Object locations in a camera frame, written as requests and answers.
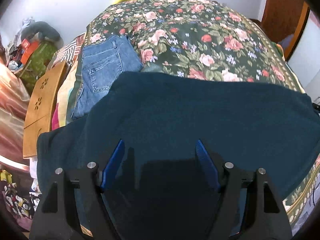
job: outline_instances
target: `pink curtain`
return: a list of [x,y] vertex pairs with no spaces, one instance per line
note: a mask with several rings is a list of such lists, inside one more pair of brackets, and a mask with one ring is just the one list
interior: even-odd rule
[[0,162],[28,171],[22,158],[23,124],[30,96],[22,81],[0,63]]

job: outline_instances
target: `silver screw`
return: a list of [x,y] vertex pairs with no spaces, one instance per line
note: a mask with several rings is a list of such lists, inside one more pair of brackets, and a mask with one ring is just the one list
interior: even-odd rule
[[233,165],[233,163],[227,162],[224,164],[224,166],[228,169],[232,169],[234,165]]
[[266,174],[266,170],[264,168],[259,168],[258,171],[260,174]]
[[89,169],[93,169],[95,166],[97,166],[97,164],[95,162],[89,162],[88,165],[87,165],[87,167]]
[[62,168],[57,168],[55,171],[56,174],[61,174],[62,172],[63,172]]

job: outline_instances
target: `denim fabric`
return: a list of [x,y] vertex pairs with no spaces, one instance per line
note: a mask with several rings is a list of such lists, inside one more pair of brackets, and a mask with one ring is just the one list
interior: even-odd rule
[[82,49],[82,84],[72,119],[87,114],[109,93],[111,85],[124,71],[140,71],[143,65],[127,36],[113,35],[106,41]]

